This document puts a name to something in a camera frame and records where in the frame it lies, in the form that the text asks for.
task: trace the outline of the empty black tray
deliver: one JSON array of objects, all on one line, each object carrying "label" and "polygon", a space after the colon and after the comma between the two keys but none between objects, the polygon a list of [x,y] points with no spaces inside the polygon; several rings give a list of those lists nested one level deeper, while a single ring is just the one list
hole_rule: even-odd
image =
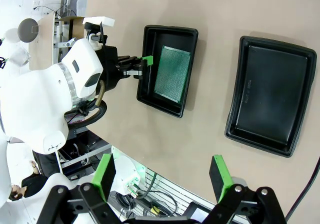
[{"label": "empty black tray", "polygon": [[286,42],[243,36],[225,135],[291,157],[315,76],[317,54]]},{"label": "empty black tray", "polygon": [[[186,105],[189,81],[198,40],[198,31],[193,28],[147,25],[144,28],[142,56],[153,56],[153,65],[139,80],[136,98],[138,101],[160,111],[181,118]],[[163,46],[190,53],[188,69],[180,102],[174,102],[154,92]]]}]

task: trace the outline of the beige table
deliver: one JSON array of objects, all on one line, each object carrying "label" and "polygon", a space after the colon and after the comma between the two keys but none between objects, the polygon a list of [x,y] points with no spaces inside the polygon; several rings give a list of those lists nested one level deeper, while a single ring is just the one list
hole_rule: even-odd
[{"label": "beige table", "polygon": [[38,21],[39,33],[35,40],[29,43],[31,71],[46,69],[54,62],[55,17],[55,12],[51,12]]},{"label": "beige table", "polygon": [[[118,54],[140,56],[144,27],[168,25],[199,31],[183,117],[136,100],[138,81],[121,80],[106,92],[107,113],[89,129],[138,162],[215,202],[209,178],[214,154],[232,176],[255,190],[272,187],[286,215],[308,182],[318,157],[320,77],[316,73],[300,138],[291,158],[225,137],[243,35],[298,44],[320,54],[320,0],[88,0],[86,16],[115,19],[104,29]],[[290,224],[320,223],[320,177]]]}]

